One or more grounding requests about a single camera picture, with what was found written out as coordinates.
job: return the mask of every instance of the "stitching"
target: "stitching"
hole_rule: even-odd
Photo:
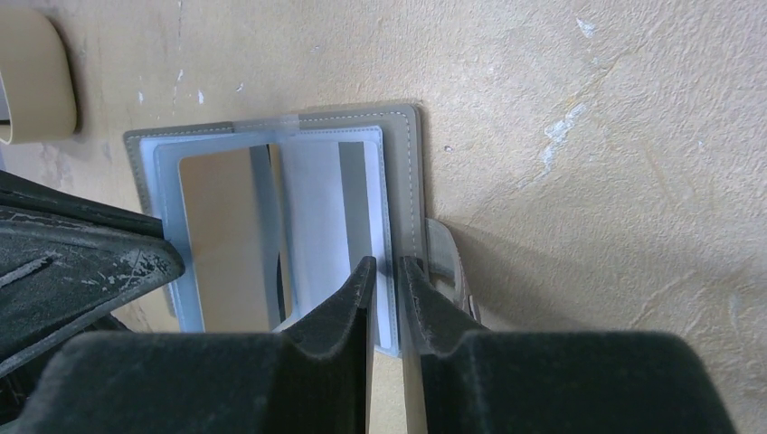
[[[285,125],[290,123],[298,123],[298,122],[321,122],[323,120],[336,120],[336,119],[350,119],[350,118],[368,118],[371,116],[383,116],[383,115],[400,115],[405,120],[405,126],[407,127],[407,147],[408,147],[408,185],[409,185],[409,193],[410,193],[410,234],[411,234],[411,241],[412,241],[412,255],[417,256],[416,254],[416,244],[415,244],[415,210],[414,210],[414,204],[413,204],[413,197],[412,197],[412,132],[410,128],[410,120],[408,119],[407,115],[402,113],[401,111],[389,111],[389,112],[380,112],[380,113],[365,113],[363,115],[348,115],[348,116],[332,116],[328,118],[316,118],[316,119],[302,119],[302,120],[281,120],[281,121],[273,121],[273,122],[259,122],[255,124],[249,124],[249,125],[243,125],[243,126],[236,126],[238,128],[253,128],[253,127],[265,127],[267,125]],[[194,133],[209,133],[214,131],[232,131],[231,127],[220,127],[220,128],[203,128],[203,129],[193,129],[193,130],[187,130],[187,131],[175,131],[170,133],[156,133],[156,134],[136,134],[134,136],[127,136],[126,140],[130,140],[133,138],[146,138],[146,137],[162,137],[162,136],[177,136],[179,134],[194,134]]]

